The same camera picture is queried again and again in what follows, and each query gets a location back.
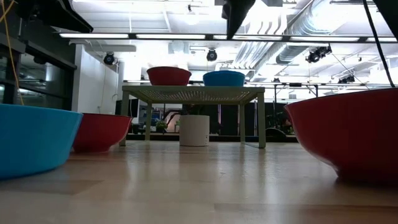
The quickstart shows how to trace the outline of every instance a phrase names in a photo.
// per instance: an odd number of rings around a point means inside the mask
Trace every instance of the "bowl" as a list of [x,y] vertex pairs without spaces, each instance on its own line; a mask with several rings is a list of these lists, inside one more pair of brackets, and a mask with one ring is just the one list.
[[299,143],[340,179],[398,182],[398,88],[324,96],[285,106]]
[[191,72],[176,67],[153,67],[147,70],[152,85],[188,85]]
[[107,152],[126,136],[131,117],[84,113],[73,149],[75,152]]
[[205,86],[243,86],[244,74],[234,71],[215,71],[203,76]]
[[0,104],[0,179],[64,164],[82,116],[71,111]]

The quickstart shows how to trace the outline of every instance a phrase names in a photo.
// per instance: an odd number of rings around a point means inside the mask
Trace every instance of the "red bowl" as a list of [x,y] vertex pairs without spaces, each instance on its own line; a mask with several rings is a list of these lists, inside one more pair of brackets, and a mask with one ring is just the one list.
[[191,72],[176,67],[154,67],[147,70],[152,85],[188,85]]
[[73,149],[75,152],[106,152],[122,141],[131,125],[131,117],[84,113]]
[[398,182],[398,88],[285,106],[300,144],[343,180]]

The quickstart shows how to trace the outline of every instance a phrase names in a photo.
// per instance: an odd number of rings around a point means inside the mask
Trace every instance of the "wooden floor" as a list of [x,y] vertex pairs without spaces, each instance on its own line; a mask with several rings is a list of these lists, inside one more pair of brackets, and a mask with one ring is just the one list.
[[298,144],[129,142],[0,182],[0,223],[398,223],[398,190],[346,185]]

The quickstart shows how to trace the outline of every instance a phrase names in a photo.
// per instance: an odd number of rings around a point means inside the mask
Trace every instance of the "white planter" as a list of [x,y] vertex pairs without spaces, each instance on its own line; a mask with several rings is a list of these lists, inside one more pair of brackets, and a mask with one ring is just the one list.
[[209,133],[209,116],[184,115],[180,117],[181,146],[208,146]]

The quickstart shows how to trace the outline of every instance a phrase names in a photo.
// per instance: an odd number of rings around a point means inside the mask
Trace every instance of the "table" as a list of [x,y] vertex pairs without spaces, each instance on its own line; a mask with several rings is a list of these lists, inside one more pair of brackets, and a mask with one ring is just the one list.
[[[239,128],[241,143],[245,142],[244,105],[257,98],[259,123],[259,148],[266,146],[266,113],[263,87],[235,86],[134,86],[122,87],[122,115],[128,115],[129,96],[132,95],[147,103],[146,126],[150,127],[153,103],[199,104],[199,105],[239,105]],[[150,128],[146,129],[145,140],[150,140]],[[126,138],[120,142],[126,145]]]

